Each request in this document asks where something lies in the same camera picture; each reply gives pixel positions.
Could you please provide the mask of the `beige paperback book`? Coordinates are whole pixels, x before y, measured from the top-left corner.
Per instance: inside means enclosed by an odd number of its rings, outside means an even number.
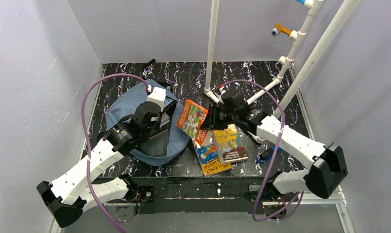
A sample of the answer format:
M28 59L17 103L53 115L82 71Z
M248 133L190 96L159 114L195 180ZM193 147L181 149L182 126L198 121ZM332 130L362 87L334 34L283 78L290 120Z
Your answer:
M249 158L241 140L243 135L235 124L230 124L224 130L214 130L212 141L221 164L231 164L245 161Z

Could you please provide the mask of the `light blue student backpack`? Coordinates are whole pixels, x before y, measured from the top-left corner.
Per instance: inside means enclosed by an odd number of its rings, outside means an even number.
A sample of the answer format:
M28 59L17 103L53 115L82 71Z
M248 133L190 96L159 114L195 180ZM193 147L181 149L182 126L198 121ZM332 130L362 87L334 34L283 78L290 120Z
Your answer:
M97 139L109 136L116 151L122 155L131 154L146 164L161 166L180 154L190 138L176 126L184 106L167 89L162 115L166 113L170 117L168 130L150 139L151 131L146 132L131 125L131 117L136 108L146 101L151 86L166 89L167 84L149 79L130 88L105 112L108 130L101 132Z

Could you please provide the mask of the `white style magazine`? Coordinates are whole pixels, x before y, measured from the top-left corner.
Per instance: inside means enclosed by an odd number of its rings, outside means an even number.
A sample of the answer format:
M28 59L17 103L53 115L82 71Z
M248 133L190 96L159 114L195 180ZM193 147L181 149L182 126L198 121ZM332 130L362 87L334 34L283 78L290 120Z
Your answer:
M168 114L164 113L160 120L160 126L152 129L150 134L150 139L165 133L168 130L169 123L170 123L170 117L168 116Z

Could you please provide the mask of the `orange storey treehouse book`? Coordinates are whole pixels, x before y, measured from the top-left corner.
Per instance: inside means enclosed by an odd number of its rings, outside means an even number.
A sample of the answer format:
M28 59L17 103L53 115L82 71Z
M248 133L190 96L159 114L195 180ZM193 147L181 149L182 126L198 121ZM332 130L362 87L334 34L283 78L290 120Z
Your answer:
M176 126L187 134L199 146L207 146L212 137L212 130L201 130L208 110L201 105L186 100Z

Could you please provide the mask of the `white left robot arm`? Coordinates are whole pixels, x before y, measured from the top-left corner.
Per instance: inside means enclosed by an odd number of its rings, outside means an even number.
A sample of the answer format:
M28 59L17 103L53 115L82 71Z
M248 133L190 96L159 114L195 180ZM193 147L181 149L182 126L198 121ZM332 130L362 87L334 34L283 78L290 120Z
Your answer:
M37 185L44 204L61 228L75 223L97 201L105 203L139 194L139 185L129 175L100 184L92 182L125 154L149 141L152 132L160 128L162 114L159 104L141 103L134 114L105 131L95 148L69 171L52 182Z

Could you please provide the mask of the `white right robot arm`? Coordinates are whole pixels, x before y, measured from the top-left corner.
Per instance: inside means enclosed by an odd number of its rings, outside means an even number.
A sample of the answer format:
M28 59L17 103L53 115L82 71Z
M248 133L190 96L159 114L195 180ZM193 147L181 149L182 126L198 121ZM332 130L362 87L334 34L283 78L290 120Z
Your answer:
M237 91L222 94L218 103L209 105L202 130L224 130L230 124L268 140L304 166L303 170L276 172L257 192L262 200L276 200L281 195L309 191L322 199L329 198L347 176L341 146L329 146L311 140L291 129L261 108L252 107Z

